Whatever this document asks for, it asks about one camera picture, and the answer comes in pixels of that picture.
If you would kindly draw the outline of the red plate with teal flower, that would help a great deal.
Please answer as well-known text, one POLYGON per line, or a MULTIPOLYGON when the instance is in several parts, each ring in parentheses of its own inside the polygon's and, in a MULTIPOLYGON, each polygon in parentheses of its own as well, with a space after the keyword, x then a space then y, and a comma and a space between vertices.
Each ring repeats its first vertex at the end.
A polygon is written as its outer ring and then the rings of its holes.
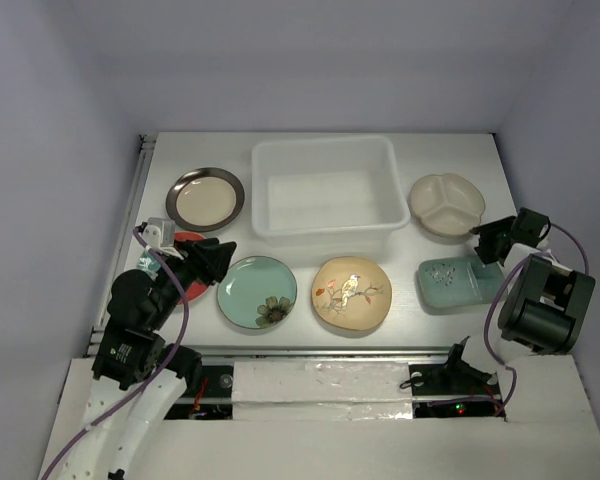
MULTIPOLYGON (((195 232, 177 232, 174 235, 176 241, 201 241, 205 240, 205 237, 195 232)), ((192 283, 187 290, 187 301, 192 302, 200 296, 204 295, 208 290, 208 286, 198 281, 192 283)))

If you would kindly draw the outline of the brown rimmed cream plate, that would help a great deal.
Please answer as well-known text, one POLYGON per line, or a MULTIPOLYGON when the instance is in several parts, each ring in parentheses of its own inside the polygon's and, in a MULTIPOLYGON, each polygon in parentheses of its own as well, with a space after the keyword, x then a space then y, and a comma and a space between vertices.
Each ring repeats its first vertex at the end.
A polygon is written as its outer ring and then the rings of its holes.
POLYGON ((165 199, 168 217, 187 231, 222 229, 241 213, 245 202, 242 182, 231 172, 204 167, 180 176, 165 199))

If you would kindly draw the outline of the cream three-section divided plate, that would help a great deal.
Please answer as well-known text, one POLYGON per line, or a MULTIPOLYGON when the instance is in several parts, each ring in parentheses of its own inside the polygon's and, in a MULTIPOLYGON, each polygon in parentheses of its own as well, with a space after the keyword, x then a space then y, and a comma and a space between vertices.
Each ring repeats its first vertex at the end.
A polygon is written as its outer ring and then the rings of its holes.
POLYGON ((412 213, 429 232, 461 237, 481 224, 486 210, 483 195, 470 181, 456 174, 427 175, 409 192, 412 213))

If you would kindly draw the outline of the teal rectangular speckled plate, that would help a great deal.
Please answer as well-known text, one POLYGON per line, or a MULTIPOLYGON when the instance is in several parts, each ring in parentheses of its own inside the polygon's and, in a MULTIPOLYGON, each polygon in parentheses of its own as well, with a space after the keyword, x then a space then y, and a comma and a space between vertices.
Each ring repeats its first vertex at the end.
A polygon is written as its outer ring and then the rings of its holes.
POLYGON ((424 302, 434 309, 491 303, 504 281, 500 267, 477 255, 422 262, 417 280, 424 302))

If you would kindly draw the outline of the tan plate with bird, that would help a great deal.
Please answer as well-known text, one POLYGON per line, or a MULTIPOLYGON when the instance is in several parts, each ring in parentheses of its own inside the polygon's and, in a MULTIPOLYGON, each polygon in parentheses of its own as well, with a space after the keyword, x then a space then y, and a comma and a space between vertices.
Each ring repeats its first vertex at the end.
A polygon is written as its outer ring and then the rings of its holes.
POLYGON ((311 301, 327 324, 350 331, 368 331, 387 317, 392 303, 388 275, 375 262, 355 256, 327 261, 314 277, 311 301))

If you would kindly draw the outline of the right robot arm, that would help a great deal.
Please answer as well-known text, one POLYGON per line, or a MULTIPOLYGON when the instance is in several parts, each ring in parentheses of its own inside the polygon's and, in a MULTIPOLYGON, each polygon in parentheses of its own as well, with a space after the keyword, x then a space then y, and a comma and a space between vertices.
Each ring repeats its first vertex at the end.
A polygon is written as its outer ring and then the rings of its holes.
POLYGON ((564 233, 542 213, 521 208, 471 229, 473 254, 427 260, 416 272, 425 304, 433 309, 487 306, 478 335, 454 343, 443 362, 411 368, 400 384, 431 407, 489 402, 502 412, 515 388, 491 388, 500 373, 517 372, 497 344, 518 345, 522 355, 563 355, 575 346, 596 281, 585 264, 577 270, 551 252, 550 233, 564 233))

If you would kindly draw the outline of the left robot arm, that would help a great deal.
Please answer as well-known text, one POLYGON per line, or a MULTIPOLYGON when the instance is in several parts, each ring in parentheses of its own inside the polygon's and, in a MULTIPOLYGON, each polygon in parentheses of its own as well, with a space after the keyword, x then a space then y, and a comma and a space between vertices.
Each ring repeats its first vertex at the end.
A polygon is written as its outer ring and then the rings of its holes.
POLYGON ((134 236, 160 268, 155 275, 128 270, 114 280, 80 429, 44 479, 133 478, 175 401, 200 386, 200 353, 182 346, 181 336, 166 343, 159 332, 177 306, 180 329, 187 329, 188 288, 223 280, 237 245, 210 238, 162 246, 147 242, 140 228, 134 236))

